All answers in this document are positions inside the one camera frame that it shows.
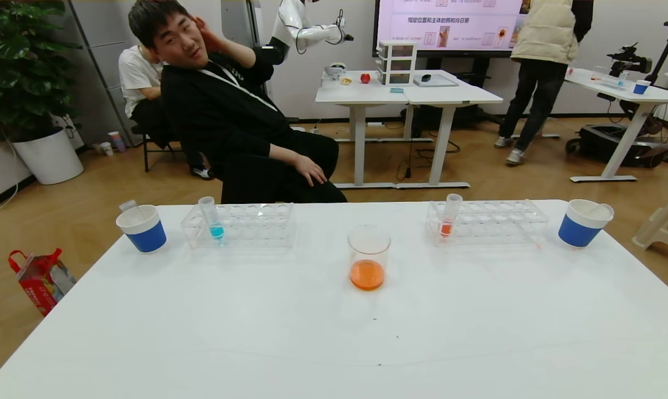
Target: potted plant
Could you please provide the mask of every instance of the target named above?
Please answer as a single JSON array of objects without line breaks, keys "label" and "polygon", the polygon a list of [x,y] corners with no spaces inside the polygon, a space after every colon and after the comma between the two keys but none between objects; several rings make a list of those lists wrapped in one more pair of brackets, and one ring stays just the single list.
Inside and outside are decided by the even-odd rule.
[{"label": "potted plant", "polygon": [[68,94],[73,81],[66,78],[73,66],[59,53],[80,46],[54,40],[60,27],[45,19],[63,13],[61,1],[0,1],[0,141],[12,142],[42,184],[83,172],[65,130],[52,118],[76,116]]}]

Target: black pants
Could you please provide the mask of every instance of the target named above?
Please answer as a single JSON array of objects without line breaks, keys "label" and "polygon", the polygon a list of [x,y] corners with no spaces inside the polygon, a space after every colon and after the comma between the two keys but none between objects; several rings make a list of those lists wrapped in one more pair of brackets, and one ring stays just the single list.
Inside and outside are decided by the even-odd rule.
[{"label": "black pants", "polygon": [[[162,98],[154,100],[144,99],[137,103],[137,106],[135,106],[135,109],[132,111],[131,119],[132,121],[137,122],[143,129],[150,132],[148,134],[154,139],[157,146],[165,147],[172,139],[179,138],[179,136],[173,133],[172,128],[169,126]],[[181,141],[181,144],[182,151],[187,156],[189,169],[203,167],[203,157],[196,149],[197,147],[184,144],[183,141]]]},{"label": "black pants", "polygon": [[521,60],[516,97],[511,100],[504,123],[499,129],[499,136],[509,138],[513,135],[521,114],[533,96],[531,113],[523,126],[521,137],[516,142],[517,149],[526,151],[553,110],[555,100],[565,81],[567,68],[565,64],[552,61]]},{"label": "black pants", "polygon": [[[339,145],[333,139],[291,131],[287,143],[282,144],[308,156],[322,168],[327,179],[334,174]],[[270,157],[231,154],[222,162],[208,161],[212,165],[220,164],[213,171],[223,181],[221,202],[224,204],[347,202],[332,182],[314,182],[311,187],[293,167]]]}]

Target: black jacket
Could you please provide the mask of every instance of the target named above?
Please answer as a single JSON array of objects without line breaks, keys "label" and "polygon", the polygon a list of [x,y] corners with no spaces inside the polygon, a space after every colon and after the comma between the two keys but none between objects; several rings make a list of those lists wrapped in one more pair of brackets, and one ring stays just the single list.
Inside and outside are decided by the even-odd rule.
[{"label": "black jacket", "polygon": [[255,65],[243,68],[228,56],[212,53],[205,69],[230,81],[220,67],[223,66],[242,88],[272,107],[200,71],[164,67],[162,96],[172,127],[183,141],[202,151],[209,162],[221,163],[236,152],[267,157],[271,143],[291,147],[289,124],[263,90],[263,83],[273,75],[273,66],[263,61],[258,49],[255,55]]},{"label": "black jacket", "polygon": [[578,43],[585,38],[593,25],[593,0],[573,0],[571,10],[575,15],[575,38]]}]

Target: wooden floor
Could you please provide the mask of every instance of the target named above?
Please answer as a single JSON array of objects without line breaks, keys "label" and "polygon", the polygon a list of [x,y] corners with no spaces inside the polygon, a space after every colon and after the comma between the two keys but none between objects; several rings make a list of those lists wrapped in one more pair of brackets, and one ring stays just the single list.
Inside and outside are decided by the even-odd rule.
[{"label": "wooden floor", "polygon": [[[573,184],[569,180],[575,175],[599,175],[604,166],[577,156],[567,157],[565,141],[584,124],[606,121],[549,121],[546,132],[561,134],[562,139],[537,139],[527,153],[528,163],[514,168],[504,166],[508,150],[493,147],[498,126],[479,124],[476,131],[455,130],[451,139],[461,146],[461,152],[447,156],[443,181],[469,182],[471,189],[456,190],[466,200],[585,198],[606,202],[616,212],[607,231],[668,285],[668,247],[657,244],[644,251],[630,241],[644,220],[668,202],[668,164],[653,170],[623,169],[623,174],[632,173],[638,182]],[[369,128],[368,133],[400,136],[399,126],[390,123],[392,129]],[[348,136],[347,124],[319,127],[328,136]],[[408,144],[368,144],[366,180],[397,182],[397,170],[408,158],[408,148]],[[414,146],[432,148],[432,144]],[[353,144],[341,145],[339,167],[332,181],[353,180],[353,149]],[[81,155],[85,172],[79,177],[54,186],[31,185],[0,210],[0,367],[42,320],[13,277],[8,253],[16,248],[46,254],[62,248],[63,261],[80,278],[121,235],[114,223],[119,204],[131,199],[141,204],[194,204],[205,195],[220,198],[220,183],[189,176],[182,157],[179,154],[177,161],[172,161],[169,154],[156,154],[152,156],[152,171],[145,173],[141,148],[114,157],[89,151]],[[428,161],[414,158],[413,176],[408,181],[426,181],[429,167],[425,166],[429,166]],[[405,165],[398,176],[404,173]],[[388,202],[443,200],[449,192],[349,190],[345,194],[351,202]]]}]

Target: blue cup on desk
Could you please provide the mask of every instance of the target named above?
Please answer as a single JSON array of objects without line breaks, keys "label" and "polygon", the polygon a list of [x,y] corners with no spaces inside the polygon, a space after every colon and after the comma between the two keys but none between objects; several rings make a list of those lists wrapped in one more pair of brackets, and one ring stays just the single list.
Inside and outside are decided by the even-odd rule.
[{"label": "blue cup on desk", "polygon": [[127,209],[118,216],[115,223],[139,252],[154,252],[167,242],[162,220],[154,205]]},{"label": "blue cup on desk", "polygon": [[638,80],[635,84],[635,94],[645,94],[646,89],[650,86],[651,82],[648,80]]},{"label": "blue cup on desk", "polygon": [[558,237],[573,247],[585,248],[615,217],[610,205],[587,199],[573,199],[568,204]]}]

